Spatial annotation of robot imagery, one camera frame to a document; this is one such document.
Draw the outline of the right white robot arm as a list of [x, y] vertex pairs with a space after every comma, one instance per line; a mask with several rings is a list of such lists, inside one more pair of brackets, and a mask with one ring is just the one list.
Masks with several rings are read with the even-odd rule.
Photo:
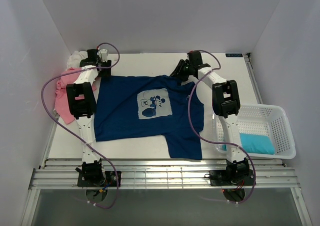
[[[241, 107], [238, 86], [235, 80], [226, 80], [215, 73], [221, 69], [216, 56], [205, 50], [193, 50], [187, 53], [187, 59], [181, 59], [170, 74], [171, 77], [186, 81], [189, 76], [198, 79], [191, 90], [187, 114], [193, 133], [201, 140], [211, 144], [226, 146], [226, 169], [214, 176], [214, 180], [238, 184], [250, 174], [249, 155], [243, 149], [238, 129], [238, 115]], [[200, 82], [212, 90], [212, 109], [218, 117], [224, 132], [224, 142], [210, 141], [196, 132], [191, 119], [191, 101]]]

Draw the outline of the navy blue printed t-shirt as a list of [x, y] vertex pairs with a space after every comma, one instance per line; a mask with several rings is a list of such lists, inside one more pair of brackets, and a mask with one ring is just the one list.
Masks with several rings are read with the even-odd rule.
[[[188, 118], [194, 85], [166, 75], [101, 79], [94, 114], [96, 141], [162, 135], [171, 158], [201, 160], [201, 140]], [[196, 92], [190, 105], [192, 124], [200, 133], [204, 129], [204, 105]]]

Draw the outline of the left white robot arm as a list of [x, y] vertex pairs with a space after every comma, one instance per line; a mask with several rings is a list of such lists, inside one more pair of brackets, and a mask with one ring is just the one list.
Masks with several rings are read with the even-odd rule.
[[80, 62], [83, 71], [73, 83], [66, 86], [69, 111], [76, 120], [82, 139], [82, 165], [76, 171], [81, 174], [81, 179], [96, 186], [105, 182], [106, 173], [102, 169], [101, 157], [93, 150], [96, 142], [94, 114], [97, 108], [93, 83], [99, 76], [101, 67], [111, 65], [108, 55], [107, 49], [87, 50], [87, 58]]

